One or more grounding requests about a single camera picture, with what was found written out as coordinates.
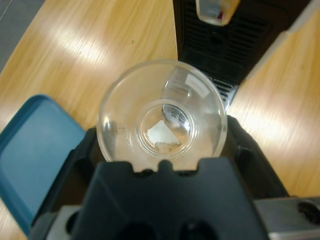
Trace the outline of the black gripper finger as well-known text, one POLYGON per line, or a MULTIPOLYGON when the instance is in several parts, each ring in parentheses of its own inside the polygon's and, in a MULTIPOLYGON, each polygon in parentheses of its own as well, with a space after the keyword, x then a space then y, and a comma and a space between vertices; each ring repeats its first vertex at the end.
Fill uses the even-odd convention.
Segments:
POLYGON ((81 205, 97 165, 104 161, 97 129, 92 127, 69 152, 31 225, 44 214, 55 213, 63 206, 81 205))
POLYGON ((254 199, 286 198, 289 193, 253 137, 245 131, 238 120, 227 116, 227 136, 214 168, 215 180, 225 187, 224 180, 234 177, 235 170, 254 199))

